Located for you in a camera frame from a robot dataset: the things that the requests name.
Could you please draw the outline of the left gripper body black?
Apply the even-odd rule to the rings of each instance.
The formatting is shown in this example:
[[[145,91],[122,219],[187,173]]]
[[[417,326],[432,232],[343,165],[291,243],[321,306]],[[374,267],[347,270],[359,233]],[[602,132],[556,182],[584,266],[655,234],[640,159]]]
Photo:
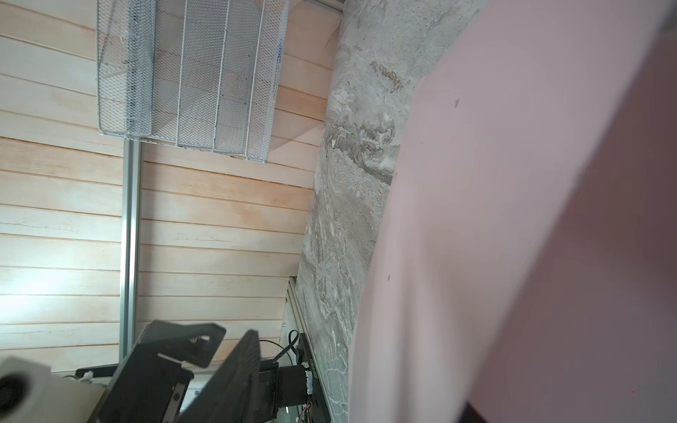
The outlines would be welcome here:
[[[155,320],[142,331],[132,351],[115,365],[79,368],[82,380],[110,379],[95,420],[98,422],[171,422],[172,405],[180,405],[193,373],[183,363],[207,368],[227,330],[218,324],[174,324]]]

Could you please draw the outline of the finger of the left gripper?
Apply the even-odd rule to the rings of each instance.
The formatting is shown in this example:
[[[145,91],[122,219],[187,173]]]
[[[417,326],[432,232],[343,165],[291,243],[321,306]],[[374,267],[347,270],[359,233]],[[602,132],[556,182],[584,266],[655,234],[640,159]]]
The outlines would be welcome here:
[[[245,333],[177,422],[253,422],[260,371],[256,331]]]

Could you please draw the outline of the pink folder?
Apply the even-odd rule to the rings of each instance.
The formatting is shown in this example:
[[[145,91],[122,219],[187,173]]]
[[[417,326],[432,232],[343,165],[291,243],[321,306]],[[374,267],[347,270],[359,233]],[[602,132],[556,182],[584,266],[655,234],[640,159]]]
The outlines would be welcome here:
[[[675,2],[492,1],[419,83],[347,411],[675,421]]]

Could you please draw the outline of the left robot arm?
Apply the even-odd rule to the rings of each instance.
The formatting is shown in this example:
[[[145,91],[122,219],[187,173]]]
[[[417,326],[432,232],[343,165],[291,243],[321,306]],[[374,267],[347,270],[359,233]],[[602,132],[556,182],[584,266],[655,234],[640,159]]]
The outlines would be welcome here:
[[[94,367],[110,381],[95,422],[268,422],[284,407],[309,399],[304,366],[261,356],[257,331],[247,331],[192,402],[186,364],[207,368],[227,331],[218,324],[153,321],[120,363]]]

